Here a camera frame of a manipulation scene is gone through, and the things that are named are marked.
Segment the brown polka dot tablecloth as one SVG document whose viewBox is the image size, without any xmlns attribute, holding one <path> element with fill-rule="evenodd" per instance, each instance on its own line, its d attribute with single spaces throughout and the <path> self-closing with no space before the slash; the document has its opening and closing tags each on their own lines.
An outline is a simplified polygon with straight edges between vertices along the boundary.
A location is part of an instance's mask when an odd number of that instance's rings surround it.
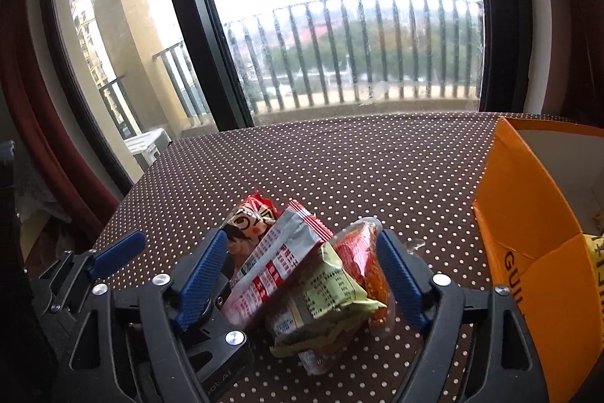
<svg viewBox="0 0 604 403">
<path fill-rule="evenodd" d="M 142 286 L 169 271 L 246 195 L 300 201 L 333 231 L 374 216 L 459 286 L 492 281 L 474 201 L 502 116 L 390 114 L 312 120 L 172 143 L 135 184 L 97 241 L 137 229 L 144 252 L 109 279 Z M 531 117 L 513 117 L 531 119 Z M 603 398 L 603 352 L 570 401 Z"/>
</svg>

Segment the red cartoon face snack bag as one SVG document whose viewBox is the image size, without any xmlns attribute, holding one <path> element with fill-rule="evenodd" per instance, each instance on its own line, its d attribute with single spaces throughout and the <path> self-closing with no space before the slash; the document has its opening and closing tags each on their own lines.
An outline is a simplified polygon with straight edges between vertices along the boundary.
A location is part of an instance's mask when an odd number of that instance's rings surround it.
<svg viewBox="0 0 604 403">
<path fill-rule="evenodd" d="M 227 236 L 229 257 L 234 272 L 229 285 L 234 287 L 259 261 L 267 249 L 264 237 L 276 224 L 282 211 L 260 193 L 243 198 L 228 214 L 221 229 Z"/>
</svg>

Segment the red spicy snack packet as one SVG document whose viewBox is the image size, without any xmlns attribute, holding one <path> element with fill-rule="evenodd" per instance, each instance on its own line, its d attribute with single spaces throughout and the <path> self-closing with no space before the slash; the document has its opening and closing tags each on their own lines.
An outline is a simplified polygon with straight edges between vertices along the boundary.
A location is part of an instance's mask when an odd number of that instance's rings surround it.
<svg viewBox="0 0 604 403">
<path fill-rule="evenodd" d="M 344 269 L 367 292 L 370 300 L 379 301 L 385 308 L 349 322 L 328 345 L 298 354 L 309 375 L 323 375 L 336 363 L 356 332 L 368 324 L 371 335 L 387 338 L 393 333 L 395 318 L 394 296 L 388 287 L 376 254 L 376 240 L 383 230 L 380 220 L 360 218 L 336 234 L 331 240 Z"/>
</svg>

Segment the dark red curtain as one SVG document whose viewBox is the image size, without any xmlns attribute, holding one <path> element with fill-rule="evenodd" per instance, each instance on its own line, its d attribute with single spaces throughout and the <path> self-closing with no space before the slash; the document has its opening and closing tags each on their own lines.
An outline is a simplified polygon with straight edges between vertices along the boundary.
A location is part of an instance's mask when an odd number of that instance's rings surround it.
<svg viewBox="0 0 604 403">
<path fill-rule="evenodd" d="M 1 0 L 1 87 L 16 131 L 41 177 L 92 246 L 118 201 L 69 137 L 35 54 L 26 0 Z"/>
<path fill-rule="evenodd" d="M 484 0 L 480 107 L 603 124 L 603 0 Z"/>
</svg>

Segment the balcony metal railing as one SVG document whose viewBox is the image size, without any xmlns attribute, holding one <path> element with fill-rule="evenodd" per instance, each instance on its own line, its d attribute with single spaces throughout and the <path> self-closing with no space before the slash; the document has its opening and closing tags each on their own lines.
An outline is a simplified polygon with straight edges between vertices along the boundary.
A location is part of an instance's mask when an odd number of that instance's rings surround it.
<svg viewBox="0 0 604 403">
<path fill-rule="evenodd" d="M 269 0 L 219 12 L 257 125 L 412 107 L 474 110 L 484 7 L 473 0 Z M 211 133 L 210 98 L 173 12 L 75 11 L 80 46 L 123 138 Z"/>
</svg>

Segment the dark red left curtain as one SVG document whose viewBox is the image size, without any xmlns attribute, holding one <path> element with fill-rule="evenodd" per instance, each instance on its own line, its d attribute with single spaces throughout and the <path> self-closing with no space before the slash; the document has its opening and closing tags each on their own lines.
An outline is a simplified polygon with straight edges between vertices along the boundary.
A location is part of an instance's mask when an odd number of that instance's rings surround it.
<svg viewBox="0 0 604 403">
<path fill-rule="evenodd" d="M 1 0 L 1 87 L 16 131 L 41 177 L 92 246 L 118 201 L 69 137 L 35 54 L 26 0 Z"/>
</svg>

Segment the white air conditioner unit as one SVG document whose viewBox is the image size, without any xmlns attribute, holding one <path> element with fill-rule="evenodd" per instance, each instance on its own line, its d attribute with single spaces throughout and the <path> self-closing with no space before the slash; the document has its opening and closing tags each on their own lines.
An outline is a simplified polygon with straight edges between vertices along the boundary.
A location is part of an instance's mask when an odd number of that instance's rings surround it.
<svg viewBox="0 0 604 403">
<path fill-rule="evenodd" d="M 172 139 L 163 128 L 135 135 L 124 140 L 137 164 L 145 172 L 168 148 Z"/>
</svg>

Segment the red silver snack packet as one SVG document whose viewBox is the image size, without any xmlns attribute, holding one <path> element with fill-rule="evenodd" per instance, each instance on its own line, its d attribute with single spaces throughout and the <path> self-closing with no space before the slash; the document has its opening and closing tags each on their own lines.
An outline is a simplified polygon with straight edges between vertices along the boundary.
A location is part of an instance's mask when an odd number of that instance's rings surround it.
<svg viewBox="0 0 604 403">
<path fill-rule="evenodd" d="M 237 330 L 247 329 L 302 271 L 311 254 L 333 237 L 329 228 L 296 199 L 269 228 L 231 279 L 221 308 Z"/>
</svg>

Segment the dark red right curtain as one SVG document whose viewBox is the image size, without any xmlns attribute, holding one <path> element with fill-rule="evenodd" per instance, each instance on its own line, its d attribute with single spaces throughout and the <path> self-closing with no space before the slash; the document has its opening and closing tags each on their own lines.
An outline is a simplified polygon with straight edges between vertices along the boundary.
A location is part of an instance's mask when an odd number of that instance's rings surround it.
<svg viewBox="0 0 604 403">
<path fill-rule="evenodd" d="M 484 0 L 480 107 L 603 124 L 603 0 Z"/>
</svg>

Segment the black window frame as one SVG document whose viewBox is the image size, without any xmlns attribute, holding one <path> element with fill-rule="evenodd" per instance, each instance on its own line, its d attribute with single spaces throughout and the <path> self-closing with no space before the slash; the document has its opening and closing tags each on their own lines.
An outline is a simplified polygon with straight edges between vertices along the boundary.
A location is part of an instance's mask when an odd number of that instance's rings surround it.
<svg viewBox="0 0 604 403">
<path fill-rule="evenodd" d="M 172 0 L 197 79 L 220 131 L 254 125 L 214 0 Z"/>
</svg>

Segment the yellow crispy noodle snack bag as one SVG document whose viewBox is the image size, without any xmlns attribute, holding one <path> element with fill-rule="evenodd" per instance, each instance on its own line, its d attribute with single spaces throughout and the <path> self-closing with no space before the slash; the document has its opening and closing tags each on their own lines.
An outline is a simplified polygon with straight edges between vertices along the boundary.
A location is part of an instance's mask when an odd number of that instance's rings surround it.
<svg viewBox="0 0 604 403">
<path fill-rule="evenodd" d="M 600 305 L 603 305 L 604 289 L 604 239 L 603 236 L 585 234 L 585 243 L 589 258 L 592 264 L 592 270 L 595 277 L 596 289 Z"/>
</svg>

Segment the orange cardboard box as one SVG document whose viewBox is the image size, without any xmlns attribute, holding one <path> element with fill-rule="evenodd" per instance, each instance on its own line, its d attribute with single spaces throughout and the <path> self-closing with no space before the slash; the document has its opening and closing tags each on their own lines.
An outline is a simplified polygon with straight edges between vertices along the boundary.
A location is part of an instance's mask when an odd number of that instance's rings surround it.
<svg viewBox="0 0 604 403">
<path fill-rule="evenodd" d="M 603 352 L 585 234 L 603 236 L 603 132 L 502 117 L 474 201 L 492 281 L 508 286 L 550 399 L 568 402 Z"/>
</svg>

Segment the green snack packet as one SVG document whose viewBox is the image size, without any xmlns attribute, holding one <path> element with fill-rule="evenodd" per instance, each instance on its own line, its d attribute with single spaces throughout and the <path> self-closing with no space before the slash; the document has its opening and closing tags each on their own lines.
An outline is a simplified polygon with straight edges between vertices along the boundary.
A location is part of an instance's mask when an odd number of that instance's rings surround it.
<svg viewBox="0 0 604 403">
<path fill-rule="evenodd" d="M 315 260 L 266 317 L 273 336 L 270 352 L 286 358 L 311 352 L 330 357 L 354 332 L 387 308 L 388 292 L 381 275 L 371 269 L 355 278 L 331 243 L 324 243 Z"/>
</svg>

